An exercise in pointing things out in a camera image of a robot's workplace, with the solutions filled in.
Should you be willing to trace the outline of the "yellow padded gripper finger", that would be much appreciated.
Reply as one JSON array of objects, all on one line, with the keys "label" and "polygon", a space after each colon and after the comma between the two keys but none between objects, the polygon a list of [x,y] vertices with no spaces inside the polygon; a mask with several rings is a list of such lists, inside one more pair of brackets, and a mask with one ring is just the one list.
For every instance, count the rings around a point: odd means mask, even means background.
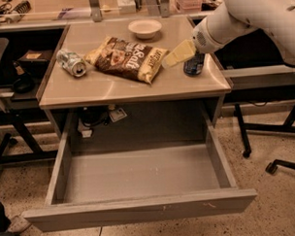
[{"label": "yellow padded gripper finger", "polygon": [[191,40],[183,40],[163,59],[162,66],[169,69],[195,56],[197,49]]}]

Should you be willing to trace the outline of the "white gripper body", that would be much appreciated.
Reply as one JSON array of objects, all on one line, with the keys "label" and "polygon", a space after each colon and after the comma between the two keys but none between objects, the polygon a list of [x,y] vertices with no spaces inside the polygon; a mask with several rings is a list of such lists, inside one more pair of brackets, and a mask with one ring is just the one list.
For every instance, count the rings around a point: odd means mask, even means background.
[{"label": "white gripper body", "polygon": [[205,18],[193,29],[192,41],[201,54],[216,52],[223,48],[223,44],[220,44],[211,36],[208,21]]}]

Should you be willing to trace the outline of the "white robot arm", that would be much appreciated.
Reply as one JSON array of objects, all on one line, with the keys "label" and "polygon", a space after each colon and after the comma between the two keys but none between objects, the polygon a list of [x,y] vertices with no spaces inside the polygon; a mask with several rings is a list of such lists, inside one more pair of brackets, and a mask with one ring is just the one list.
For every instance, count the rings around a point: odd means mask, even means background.
[{"label": "white robot arm", "polygon": [[262,29],[279,49],[283,63],[295,67],[295,0],[223,0],[163,59],[164,68],[211,53],[234,39]]}]

